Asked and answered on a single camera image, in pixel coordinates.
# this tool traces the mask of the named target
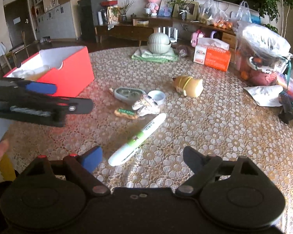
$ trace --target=open cardboard box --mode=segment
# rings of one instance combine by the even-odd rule
[[[5,77],[18,77],[15,74],[21,74],[22,71],[39,71],[27,75],[27,80],[55,84],[57,91],[52,96],[76,97],[94,80],[86,46],[40,50],[23,61],[19,68],[9,71]]]

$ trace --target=pink teddy bear figurine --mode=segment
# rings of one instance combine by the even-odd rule
[[[157,0],[148,0],[149,3],[146,5],[147,8],[150,8],[152,11],[152,16],[157,15],[157,11],[159,9],[158,4],[156,3]]]

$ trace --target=tree trunk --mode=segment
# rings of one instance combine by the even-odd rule
[[[287,32],[287,25],[288,25],[288,16],[289,16],[289,12],[290,12],[290,6],[288,8],[288,13],[287,13],[287,17],[285,18],[285,28],[284,28],[284,35],[283,37],[285,38],[285,34]]]
[[[282,5],[282,14],[281,14],[281,18],[282,18],[282,27],[281,27],[281,36],[283,34],[283,21],[284,21],[284,6],[283,6],[283,0],[281,0],[281,5]]]

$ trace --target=floral tablecloth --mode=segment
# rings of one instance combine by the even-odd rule
[[[15,122],[10,127],[10,156],[21,172],[37,155],[50,160],[95,145],[103,148],[104,161],[94,175],[110,188],[171,187],[175,190],[193,173],[183,161],[186,145],[203,154],[224,160],[239,155],[250,157],[277,185],[287,206],[279,227],[293,233],[293,121],[280,122],[280,108],[255,104],[243,90],[245,84],[231,72],[221,72],[182,58],[164,64],[131,60],[136,48],[118,48],[89,54],[95,80],[80,97],[91,98],[91,114],[70,115],[66,127],[52,128]],[[204,91],[198,98],[181,97],[172,86],[172,77],[202,78]],[[162,112],[168,117],[137,154],[122,166],[111,167],[107,159],[152,117],[127,120],[114,115],[123,106],[109,88],[127,86],[166,94]]]

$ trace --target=white marker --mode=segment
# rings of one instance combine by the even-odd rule
[[[165,121],[166,114],[160,113],[151,120],[138,134],[121,146],[111,157],[108,163],[111,166],[122,165],[127,162],[138,150],[138,147]]]

